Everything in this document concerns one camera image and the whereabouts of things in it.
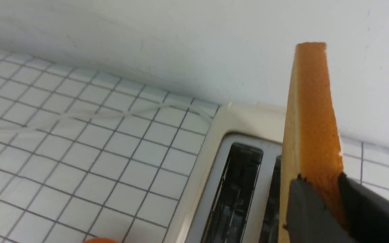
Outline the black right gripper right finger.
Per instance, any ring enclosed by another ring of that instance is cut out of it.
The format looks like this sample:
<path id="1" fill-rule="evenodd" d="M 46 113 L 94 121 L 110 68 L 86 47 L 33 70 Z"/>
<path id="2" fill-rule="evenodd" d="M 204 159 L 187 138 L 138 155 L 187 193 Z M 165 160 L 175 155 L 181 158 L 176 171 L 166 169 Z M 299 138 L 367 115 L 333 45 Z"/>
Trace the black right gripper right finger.
<path id="1" fill-rule="evenodd" d="M 345 173 L 338 183 L 352 238 L 359 243 L 389 243 L 389 200 Z"/>

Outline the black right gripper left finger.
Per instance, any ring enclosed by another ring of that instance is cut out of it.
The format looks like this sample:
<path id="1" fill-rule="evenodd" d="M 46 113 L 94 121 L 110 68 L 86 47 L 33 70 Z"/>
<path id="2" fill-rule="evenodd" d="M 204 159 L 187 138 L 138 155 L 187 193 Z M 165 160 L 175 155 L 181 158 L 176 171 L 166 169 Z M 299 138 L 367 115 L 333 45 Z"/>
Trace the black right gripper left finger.
<path id="1" fill-rule="evenodd" d="M 303 179 L 290 183 L 286 229 L 291 243 L 355 243 Z"/>

